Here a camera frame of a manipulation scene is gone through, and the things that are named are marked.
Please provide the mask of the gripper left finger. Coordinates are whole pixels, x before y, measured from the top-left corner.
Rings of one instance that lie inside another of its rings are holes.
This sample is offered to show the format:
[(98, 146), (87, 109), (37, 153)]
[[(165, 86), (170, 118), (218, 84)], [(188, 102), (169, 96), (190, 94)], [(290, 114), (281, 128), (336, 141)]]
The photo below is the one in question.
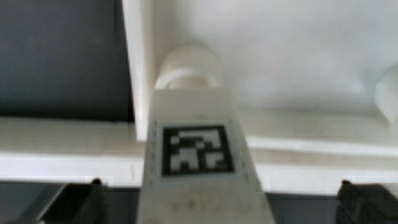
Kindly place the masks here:
[(101, 180), (67, 184), (41, 215), (44, 224), (108, 224)]

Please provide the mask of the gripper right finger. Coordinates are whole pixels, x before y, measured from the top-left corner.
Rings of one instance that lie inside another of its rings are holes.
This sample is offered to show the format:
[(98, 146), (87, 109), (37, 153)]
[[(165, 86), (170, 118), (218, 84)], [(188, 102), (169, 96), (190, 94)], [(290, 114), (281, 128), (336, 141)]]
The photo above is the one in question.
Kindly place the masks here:
[(380, 184), (341, 181), (336, 224), (398, 224), (398, 198)]

